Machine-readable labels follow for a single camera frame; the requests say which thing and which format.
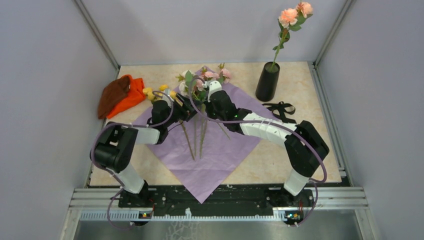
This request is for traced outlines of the black ribbon with gold lettering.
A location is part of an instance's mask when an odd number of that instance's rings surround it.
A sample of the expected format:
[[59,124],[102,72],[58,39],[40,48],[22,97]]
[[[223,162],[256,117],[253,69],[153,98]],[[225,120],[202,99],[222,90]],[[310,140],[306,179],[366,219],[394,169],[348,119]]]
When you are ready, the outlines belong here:
[[280,101],[278,103],[263,103],[262,105],[283,123],[297,123],[296,120],[287,117],[287,115],[293,115],[296,112],[296,108],[292,104]]

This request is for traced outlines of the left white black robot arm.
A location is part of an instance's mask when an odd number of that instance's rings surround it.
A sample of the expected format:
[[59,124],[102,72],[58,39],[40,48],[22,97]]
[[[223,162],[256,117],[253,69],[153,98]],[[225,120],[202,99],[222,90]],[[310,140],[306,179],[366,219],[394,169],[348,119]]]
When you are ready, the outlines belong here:
[[195,116],[201,105],[178,93],[175,98],[164,94],[152,104],[150,118],[145,125],[109,122],[98,134],[91,147],[92,164],[111,174],[130,193],[130,200],[138,207],[149,203],[147,182],[131,165],[133,150],[137,144],[160,145],[174,123],[187,122]]

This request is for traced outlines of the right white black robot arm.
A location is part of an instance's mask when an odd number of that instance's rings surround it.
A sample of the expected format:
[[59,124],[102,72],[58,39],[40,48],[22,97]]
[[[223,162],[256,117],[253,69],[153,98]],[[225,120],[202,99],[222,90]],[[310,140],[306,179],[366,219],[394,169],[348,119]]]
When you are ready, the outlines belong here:
[[301,191],[318,168],[327,174],[323,160],[329,147],[311,122],[284,123],[260,116],[236,107],[224,90],[208,93],[206,112],[211,120],[222,123],[231,132],[258,137],[285,148],[292,167],[281,193],[287,206],[295,206],[301,200]]

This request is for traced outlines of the pink and white flower bunch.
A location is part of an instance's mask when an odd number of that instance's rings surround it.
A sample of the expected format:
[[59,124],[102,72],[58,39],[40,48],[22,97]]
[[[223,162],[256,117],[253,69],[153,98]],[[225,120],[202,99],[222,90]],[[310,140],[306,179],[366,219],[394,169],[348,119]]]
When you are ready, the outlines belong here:
[[[199,73],[193,73],[190,70],[186,70],[183,73],[177,75],[176,78],[179,82],[179,93],[186,98],[191,96],[197,109],[205,114],[208,94],[204,83],[207,81],[217,80],[221,84],[227,84],[232,79],[232,75],[230,71],[226,69],[225,64],[220,63],[218,65],[217,72],[208,70],[204,66],[201,68]],[[202,157],[203,144],[208,123],[204,119],[200,120],[200,123],[198,123],[197,117],[193,117],[193,119],[189,120],[188,122],[193,124],[193,134],[188,134],[185,123],[182,121],[179,123],[181,124],[186,142],[188,144],[191,158],[195,160],[197,157]]]

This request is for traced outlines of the purple wrapping paper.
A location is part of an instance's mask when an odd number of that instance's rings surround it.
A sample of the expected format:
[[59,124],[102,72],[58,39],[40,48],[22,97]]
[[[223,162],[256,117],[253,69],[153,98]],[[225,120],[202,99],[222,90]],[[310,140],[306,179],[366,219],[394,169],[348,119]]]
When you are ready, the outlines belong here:
[[136,145],[131,164],[151,185],[183,185],[200,202],[222,183],[263,183],[272,145],[258,137],[230,132],[208,121],[201,138],[203,118],[170,125],[159,145]]

